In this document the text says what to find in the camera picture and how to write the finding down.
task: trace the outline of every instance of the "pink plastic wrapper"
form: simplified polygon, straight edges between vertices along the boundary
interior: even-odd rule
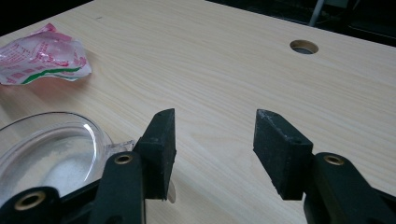
[[[91,73],[85,50],[71,36],[47,24],[0,48],[0,83],[27,84],[40,77],[74,81]]]

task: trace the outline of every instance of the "glass petri dish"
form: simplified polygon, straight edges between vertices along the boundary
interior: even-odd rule
[[[33,187],[60,196],[101,177],[111,139],[79,114],[49,112],[16,120],[0,130],[0,206]]]

